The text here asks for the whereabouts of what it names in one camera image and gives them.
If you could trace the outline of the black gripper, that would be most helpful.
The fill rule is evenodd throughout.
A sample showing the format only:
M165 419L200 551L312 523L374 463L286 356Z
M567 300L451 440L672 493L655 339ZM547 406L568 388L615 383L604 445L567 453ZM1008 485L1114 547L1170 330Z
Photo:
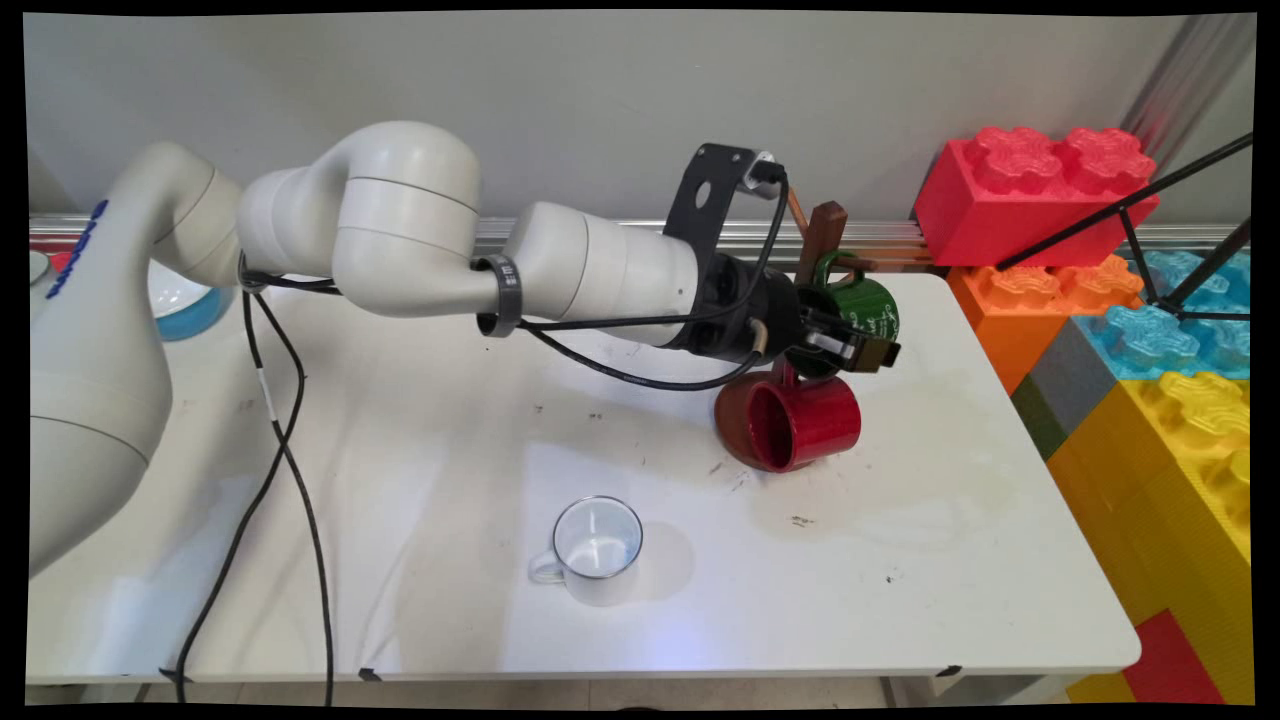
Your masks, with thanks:
M695 314L733 311L685 327L685 350L727 363L742 363L753 350L751 319L760 320L768 340L760 363L772 363L805 336L805 363L815 372L877 373L892 366L900 343L850 325L840 305L824 290L799 290L788 275L774 269L748 293L754 266L731 256L716 256L704 278Z

